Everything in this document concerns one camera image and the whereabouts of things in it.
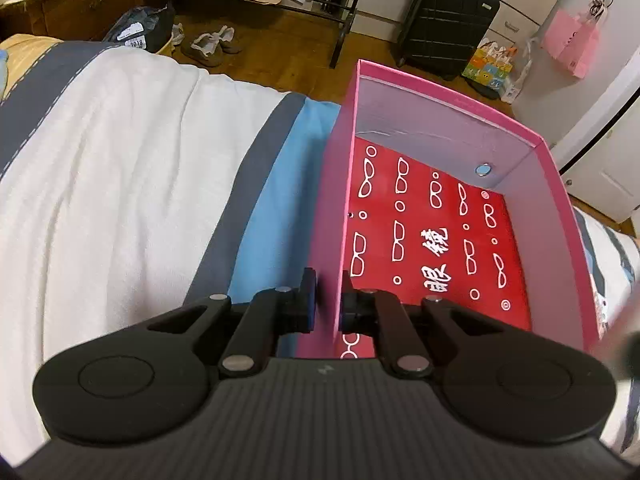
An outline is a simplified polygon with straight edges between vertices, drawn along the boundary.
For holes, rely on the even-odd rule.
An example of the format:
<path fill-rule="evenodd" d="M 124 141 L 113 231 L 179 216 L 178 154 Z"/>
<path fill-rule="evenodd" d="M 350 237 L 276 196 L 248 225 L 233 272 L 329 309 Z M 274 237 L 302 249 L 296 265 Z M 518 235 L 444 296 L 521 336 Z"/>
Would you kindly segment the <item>pink cardboard box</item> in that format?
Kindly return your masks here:
<path fill-rule="evenodd" d="M 544 139 L 464 94 L 360 60 L 323 154 L 309 255 L 320 304 L 316 328 L 300 344 L 303 356 L 329 356 L 338 333 L 356 138 L 381 142 L 501 194 L 521 256 L 534 332 L 578 350 L 598 341 L 574 210 Z"/>

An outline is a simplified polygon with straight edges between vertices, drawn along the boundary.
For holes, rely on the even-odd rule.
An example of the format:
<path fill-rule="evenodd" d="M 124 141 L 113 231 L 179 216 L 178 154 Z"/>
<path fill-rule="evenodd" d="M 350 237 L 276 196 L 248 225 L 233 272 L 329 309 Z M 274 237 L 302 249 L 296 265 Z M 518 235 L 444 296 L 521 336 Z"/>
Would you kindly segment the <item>red glasses-pattern card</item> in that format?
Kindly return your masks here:
<path fill-rule="evenodd" d="M 442 298 L 532 327 L 503 197 L 363 139 L 352 160 L 344 270 L 356 289 L 386 290 L 403 304 Z"/>

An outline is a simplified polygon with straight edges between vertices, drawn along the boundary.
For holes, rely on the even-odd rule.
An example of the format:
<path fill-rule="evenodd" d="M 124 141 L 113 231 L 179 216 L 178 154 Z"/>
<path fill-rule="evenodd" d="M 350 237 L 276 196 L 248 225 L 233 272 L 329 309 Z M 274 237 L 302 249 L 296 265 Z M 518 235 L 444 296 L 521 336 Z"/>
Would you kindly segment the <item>striped bed sheet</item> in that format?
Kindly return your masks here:
<path fill-rule="evenodd" d="M 47 360 L 213 294 L 244 304 L 309 264 L 342 104 L 136 48 L 16 35 L 1 47 L 1 455 L 48 440 Z M 574 210 L 599 339 L 639 287 L 639 245 Z M 338 323 L 329 356 L 372 348 Z"/>

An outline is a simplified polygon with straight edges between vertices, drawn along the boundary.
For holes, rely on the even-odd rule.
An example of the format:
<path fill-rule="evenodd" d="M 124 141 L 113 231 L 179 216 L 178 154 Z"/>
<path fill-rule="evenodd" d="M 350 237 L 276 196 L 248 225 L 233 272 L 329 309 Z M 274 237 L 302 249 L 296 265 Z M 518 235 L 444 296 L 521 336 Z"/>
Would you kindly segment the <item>white door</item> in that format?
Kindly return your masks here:
<path fill-rule="evenodd" d="M 639 55 L 552 148 L 567 193 L 622 223 L 639 213 Z"/>

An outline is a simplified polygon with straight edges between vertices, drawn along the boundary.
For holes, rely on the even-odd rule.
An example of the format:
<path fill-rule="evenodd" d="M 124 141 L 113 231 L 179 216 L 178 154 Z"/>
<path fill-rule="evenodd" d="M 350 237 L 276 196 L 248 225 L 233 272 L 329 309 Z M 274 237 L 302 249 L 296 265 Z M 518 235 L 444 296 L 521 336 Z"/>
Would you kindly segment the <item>colourful gift bag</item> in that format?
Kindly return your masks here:
<path fill-rule="evenodd" d="M 482 96 L 498 99 L 517 53 L 518 47 L 500 46 L 497 41 L 484 38 L 466 64 L 462 77 Z"/>

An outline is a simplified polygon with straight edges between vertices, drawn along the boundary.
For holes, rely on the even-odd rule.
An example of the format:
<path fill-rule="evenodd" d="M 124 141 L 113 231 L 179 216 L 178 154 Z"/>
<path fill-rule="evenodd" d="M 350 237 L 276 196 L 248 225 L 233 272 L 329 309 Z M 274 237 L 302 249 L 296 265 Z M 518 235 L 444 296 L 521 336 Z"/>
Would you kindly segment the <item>pink paper bag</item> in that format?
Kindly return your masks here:
<path fill-rule="evenodd" d="M 600 29 L 614 0 L 591 0 L 585 12 L 560 9 L 552 16 L 542 48 L 577 79 L 587 76 L 600 44 Z"/>

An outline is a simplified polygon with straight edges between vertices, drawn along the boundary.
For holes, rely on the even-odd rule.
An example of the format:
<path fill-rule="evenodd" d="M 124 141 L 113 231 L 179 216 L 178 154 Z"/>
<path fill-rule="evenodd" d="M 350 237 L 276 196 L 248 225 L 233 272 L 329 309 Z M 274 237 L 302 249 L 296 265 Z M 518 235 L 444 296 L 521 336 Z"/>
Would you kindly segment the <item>black plastic bag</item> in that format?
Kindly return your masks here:
<path fill-rule="evenodd" d="M 137 6 L 122 14 L 102 41 L 157 53 L 171 40 L 174 19 L 171 6 Z"/>

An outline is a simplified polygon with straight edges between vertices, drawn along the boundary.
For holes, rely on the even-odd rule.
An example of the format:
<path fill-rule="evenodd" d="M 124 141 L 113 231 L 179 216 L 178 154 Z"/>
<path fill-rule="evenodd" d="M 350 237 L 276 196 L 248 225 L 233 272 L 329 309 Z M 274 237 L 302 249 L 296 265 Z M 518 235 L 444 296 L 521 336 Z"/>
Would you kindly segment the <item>black suitcase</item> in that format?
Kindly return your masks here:
<path fill-rule="evenodd" d="M 451 80 L 460 76 L 500 9 L 500 0 L 411 0 L 395 61 Z"/>

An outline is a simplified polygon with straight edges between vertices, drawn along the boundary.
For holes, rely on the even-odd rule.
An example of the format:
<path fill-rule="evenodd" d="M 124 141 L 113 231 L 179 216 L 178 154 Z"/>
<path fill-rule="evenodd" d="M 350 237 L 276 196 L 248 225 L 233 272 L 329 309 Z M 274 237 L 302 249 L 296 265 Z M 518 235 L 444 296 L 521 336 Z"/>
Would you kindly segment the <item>wooden nightstand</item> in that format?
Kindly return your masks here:
<path fill-rule="evenodd" d="M 101 40 L 142 0 L 15 0 L 1 7 L 1 38 L 16 34 Z"/>

